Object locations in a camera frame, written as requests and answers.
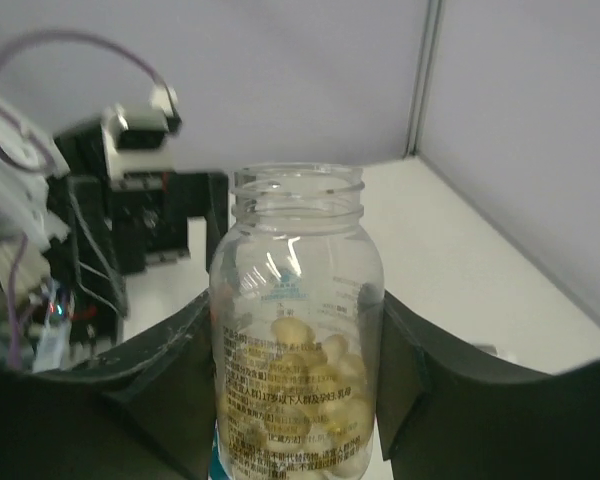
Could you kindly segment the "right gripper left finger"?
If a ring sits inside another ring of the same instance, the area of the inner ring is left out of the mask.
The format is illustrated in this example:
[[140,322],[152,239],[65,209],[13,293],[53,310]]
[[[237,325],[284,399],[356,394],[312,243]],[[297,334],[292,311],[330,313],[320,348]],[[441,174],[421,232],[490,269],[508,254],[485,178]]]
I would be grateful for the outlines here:
[[204,479],[209,297],[68,371],[0,365],[0,479]]

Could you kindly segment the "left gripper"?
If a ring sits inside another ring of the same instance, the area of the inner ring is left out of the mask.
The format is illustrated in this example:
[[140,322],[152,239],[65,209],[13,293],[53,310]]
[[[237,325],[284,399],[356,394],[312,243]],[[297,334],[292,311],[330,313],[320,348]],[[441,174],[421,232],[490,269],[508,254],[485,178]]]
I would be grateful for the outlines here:
[[221,172],[136,172],[112,180],[107,217],[123,275],[189,255],[188,222],[206,220],[206,264],[229,228],[229,177]]

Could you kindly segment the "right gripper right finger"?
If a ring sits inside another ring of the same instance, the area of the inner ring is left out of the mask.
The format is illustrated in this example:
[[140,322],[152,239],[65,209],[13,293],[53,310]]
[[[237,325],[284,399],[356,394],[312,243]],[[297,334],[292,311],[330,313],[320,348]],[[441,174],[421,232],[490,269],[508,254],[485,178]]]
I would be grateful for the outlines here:
[[377,422],[397,479],[600,479],[600,360],[541,373],[387,295]]

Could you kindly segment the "clear pill bottle yellow capsules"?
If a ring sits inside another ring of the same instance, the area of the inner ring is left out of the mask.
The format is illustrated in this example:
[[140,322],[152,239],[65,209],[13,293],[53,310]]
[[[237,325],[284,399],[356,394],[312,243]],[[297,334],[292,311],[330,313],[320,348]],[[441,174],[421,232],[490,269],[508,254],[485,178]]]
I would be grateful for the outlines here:
[[310,163],[235,174],[208,288],[231,479],[359,479],[369,466],[385,289],[362,175]]

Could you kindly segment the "clear pill organizer box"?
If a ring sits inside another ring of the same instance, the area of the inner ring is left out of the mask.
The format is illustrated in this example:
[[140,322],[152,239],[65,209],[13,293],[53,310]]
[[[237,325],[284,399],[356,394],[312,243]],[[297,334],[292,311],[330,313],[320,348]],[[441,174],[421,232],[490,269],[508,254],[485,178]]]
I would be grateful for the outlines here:
[[491,356],[499,358],[508,363],[512,363],[512,364],[518,363],[518,360],[513,353],[511,353],[507,350],[504,350],[500,347],[497,347],[495,345],[486,344],[486,343],[474,343],[473,346]]

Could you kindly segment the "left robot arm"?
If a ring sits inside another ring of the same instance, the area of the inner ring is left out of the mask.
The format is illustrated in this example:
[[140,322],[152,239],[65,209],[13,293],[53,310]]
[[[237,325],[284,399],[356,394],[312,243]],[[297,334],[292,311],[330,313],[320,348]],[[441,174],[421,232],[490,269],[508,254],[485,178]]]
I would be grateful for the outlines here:
[[0,239],[23,238],[49,267],[41,337],[117,343],[125,279],[190,254],[188,224],[206,223],[213,253],[228,229],[228,179],[175,168],[175,92],[108,107],[51,135],[0,97]]

